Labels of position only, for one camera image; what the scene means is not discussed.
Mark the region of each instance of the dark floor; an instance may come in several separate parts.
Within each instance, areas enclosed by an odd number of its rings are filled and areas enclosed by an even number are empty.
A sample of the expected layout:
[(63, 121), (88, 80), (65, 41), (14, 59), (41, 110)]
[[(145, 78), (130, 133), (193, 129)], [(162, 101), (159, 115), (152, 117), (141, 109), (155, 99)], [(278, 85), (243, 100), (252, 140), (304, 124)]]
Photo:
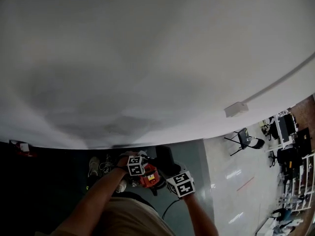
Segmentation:
[[(210, 191), (210, 176), (202, 141), (168, 145), (175, 161), (186, 165), (194, 177), (197, 198), (205, 211), (214, 219)], [(142, 148), (155, 157), (154, 147)], [(35, 231), (51, 233), (69, 214), (86, 193), (89, 160), (96, 155), (104, 161), (131, 149), (110, 150), (62, 150), (31, 148), (36, 158), (22, 157), (0, 143), (4, 155), (8, 185), (8, 221), (11, 235), (34, 235)], [(128, 187), (151, 203), (160, 215), (176, 196), (164, 188), (155, 197), (149, 189)], [(183, 202), (177, 202), (168, 211), (166, 220), (176, 235), (192, 235), (193, 228), (188, 210)]]
[(74, 209), (86, 193), (89, 159), (120, 150), (62, 150), (32, 148), (38, 157), (16, 155), (1, 143), (9, 167), (9, 214), (15, 235), (50, 233)]

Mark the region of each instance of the black chair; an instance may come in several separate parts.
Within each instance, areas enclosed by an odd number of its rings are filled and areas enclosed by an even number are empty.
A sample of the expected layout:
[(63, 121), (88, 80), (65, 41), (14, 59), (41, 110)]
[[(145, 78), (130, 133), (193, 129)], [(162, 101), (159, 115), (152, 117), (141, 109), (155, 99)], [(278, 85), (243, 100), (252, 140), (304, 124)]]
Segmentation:
[(274, 154), (274, 151), (272, 150), (271, 151), (271, 155), (268, 156), (268, 158), (272, 158), (272, 162), (271, 162), (271, 165), (269, 166), (270, 168), (271, 167), (274, 167), (276, 165), (276, 160), (278, 159), (275, 154)]
[(265, 136), (269, 136), (269, 140), (271, 141), (271, 136), (276, 140), (279, 138), (279, 134), (278, 134), (278, 130), (277, 130), (277, 126), (276, 123), (273, 122), (270, 125), (265, 125), (266, 128), (269, 128), (267, 133), (264, 133)]
[[(238, 149), (238, 151), (236, 151), (235, 153), (231, 154), (230, 156), (236, 154), (237, 152), (241, 151), (242, 149), (246, 149), (247, 147), (254, 148), (254, 149), (260, 149), (260, 148), (262, 148), (265, 145), (265, 141), (263, 139), (254, 138), (254, 137), (250, 136), (248, 134), (247, 128), (243, 128), (239, 132), (235, 132), (234, 131), (234, 133), (236, 133), (236, 135), (232, 139), (229, 139), (229, 138), (226, 138), (226, 137), (225, 137), (225, 139), (230, 140), (230, 141), (235, 142), (235, 143), (238, 143), (241, 146)], [(237, 142), (237, 141), (233, 140), (236, 136), (238, 136), (238, 139), (240, 140), (240, 142)], [(254, 146), (250, 146), (251, 141), (253, 141), (254, 139), (258, 140), (257, 144), (255, 144)]]

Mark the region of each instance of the black cable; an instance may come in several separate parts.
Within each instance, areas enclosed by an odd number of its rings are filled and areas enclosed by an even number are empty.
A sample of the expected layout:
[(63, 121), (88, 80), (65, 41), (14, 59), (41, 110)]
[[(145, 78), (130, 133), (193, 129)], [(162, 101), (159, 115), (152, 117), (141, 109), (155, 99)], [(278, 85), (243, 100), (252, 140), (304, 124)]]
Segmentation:
[(179, 201), (179, 199), (173, 201), (173, 202), (166, 208), (165, 212), (164, 212), (163, 215), (162, 215), (162, 219), (163, 219), (163, 220), (164, 220), (164, 217), (165, 217), (165, 215), (166, 215), (167, 210), (168, 210), (174, 203), (176, 203), (177, 201)]

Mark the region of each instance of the table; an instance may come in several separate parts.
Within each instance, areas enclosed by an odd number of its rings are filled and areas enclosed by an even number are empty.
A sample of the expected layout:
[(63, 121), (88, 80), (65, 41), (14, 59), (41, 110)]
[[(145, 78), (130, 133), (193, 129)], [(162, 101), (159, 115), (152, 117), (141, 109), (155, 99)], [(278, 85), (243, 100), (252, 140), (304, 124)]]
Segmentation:
[(280, 138), (280, 144), (276, 146), (270, 146), (268, 150), (265, 150), (265, 152), (269, 152), (272, 150), (278, 150), (280, 148), (285, 148), (286, 146), (293, 143), (292, 136), (289, 136), (286, 129), (285, 120), (283, 117), (279, 117), (279, 115), (274, 115), (275, 118), (275, 124), (277, 127), (277, 131)]

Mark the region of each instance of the beige shirt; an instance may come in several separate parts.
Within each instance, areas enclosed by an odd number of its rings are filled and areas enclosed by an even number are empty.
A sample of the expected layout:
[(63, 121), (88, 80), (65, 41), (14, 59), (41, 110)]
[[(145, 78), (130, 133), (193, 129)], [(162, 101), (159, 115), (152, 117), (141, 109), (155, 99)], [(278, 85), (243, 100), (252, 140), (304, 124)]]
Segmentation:
[[(55, 231), (52, 236), (69, 236)], [(148, 205), (130, 198), (111, 198), (93, 233), (96, 236), (174, 236)]]

